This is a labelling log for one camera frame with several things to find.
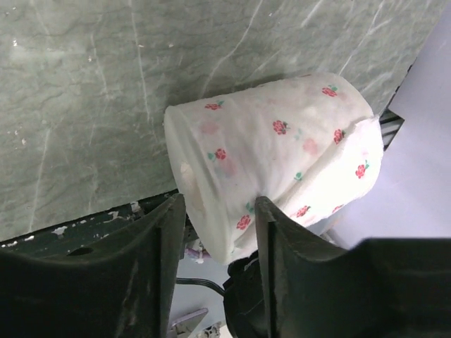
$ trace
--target black cable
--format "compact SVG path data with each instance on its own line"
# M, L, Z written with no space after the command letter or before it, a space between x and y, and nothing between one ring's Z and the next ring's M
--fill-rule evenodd
M208 287L209 289L219 293L222 297L224 297L225 294L224 289L211 280L203 280L201 278L176 278L175 283L181 285L199 285L201 287Z

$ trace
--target white wall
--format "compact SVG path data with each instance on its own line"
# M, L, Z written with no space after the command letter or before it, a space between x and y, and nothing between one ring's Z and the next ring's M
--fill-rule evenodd
M366 237L451 237L451 4L390 109L405 123L378 182L330 231L345 247Z

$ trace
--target gray marble surface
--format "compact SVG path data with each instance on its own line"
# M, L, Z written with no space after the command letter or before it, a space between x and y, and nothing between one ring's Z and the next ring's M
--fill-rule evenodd
M446 0L3 0L0 239L175 188L170 104L311 71L382 111Z

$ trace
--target folded cloth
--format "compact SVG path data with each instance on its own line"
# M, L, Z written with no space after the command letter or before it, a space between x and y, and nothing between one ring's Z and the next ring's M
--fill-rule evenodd
M330 73L171 106L164 127L187 214L223 264L257 249L258 196L306 227L365 195L383 157L378 118Z

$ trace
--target wire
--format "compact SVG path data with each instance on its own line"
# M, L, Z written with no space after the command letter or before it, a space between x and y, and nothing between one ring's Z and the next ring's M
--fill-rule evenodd
M224 297L225 294L224 289L211 280L203 280L201 278L177 278L175 279L175 283L181 285L199 285L201 287L208 287L209 289L212 289L220 294L222 297Z

